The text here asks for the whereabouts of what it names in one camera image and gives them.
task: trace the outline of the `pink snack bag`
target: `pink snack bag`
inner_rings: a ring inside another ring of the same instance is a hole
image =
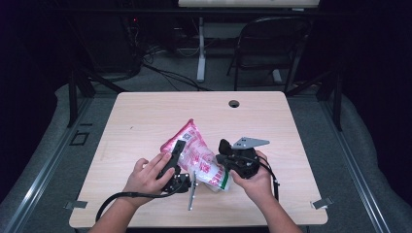
[[[215,154],[203,141],[193,119],[171,139],[160,147],[162,152],[171,152],[178,140],[186,141],[178,165],[190,172],[196,172],[196,178],[207,184],[213,191],[228,190],[231,177],[223,166],[215,163]]]

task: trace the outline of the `wooden table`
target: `wooden table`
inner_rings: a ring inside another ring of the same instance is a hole
[[[238,108],[228,105],[240,103]],[[321,199],[312,170],[282,92],[135,92],[122,93],[107,122],[90,165],[79,201],[70,218],[74,228],[89,228],[101,204],[123,189],[135,162],[152,159],[160,146],[193,118],[208,148],[218,153],[220,139],[241,137],[270,141],[258,147],[280,182],[280,203],[299,225],[324,224],[326,211],[311,201]],[[196,189],[193,210],[189,193],[155,199],[141,207],[129,227],[262,226],[265,219],[235,183],[228,192]]]

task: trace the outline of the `table leg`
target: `table leg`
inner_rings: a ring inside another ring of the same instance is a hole
[[[199,18],[199,64],[197,66],[197,81],[203,83],[205,81],[205,68],[206,68],[206,57],[205,57],[205,38],[203,31],[203,17]]]

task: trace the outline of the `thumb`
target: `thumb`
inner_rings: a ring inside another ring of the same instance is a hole
[[[239,176],[239,174],[237,174],[237,172],[235,172],[233,170],[230,170],[229,173],[232,176],[233,181],[240,185],[240,183],[243,181],[243,179]]]

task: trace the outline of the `left hand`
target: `left hand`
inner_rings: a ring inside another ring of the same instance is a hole
[[[139,159],[130,174],[127,184],[123,189],[123,192],[140,192],[147,194],[160,194],[161,189],[167,184],[167,182],[173,177],[175,173],[174,168],[170,168],[160,179],[156,179],[161,169],[170,160],[171,154],[169,152],[161,152],[152,161],[148,161],[145,158]],[[136,197],[136,198],[124,198],[136,208],[150,202],[153,198]]]
[[[259,150],[257,150],[257,155],[267,160],[267,156]],[[267,166],[264,159],[259,159],[259,161]],[[258,207],[264,206],[269,199],[275,199],[272,194],[271,176],[262,166],[259,166],[257,174],[249,179],[242,179],[233,170],[230,171],[230,175],[235,183],[245,189],[246,194]]]

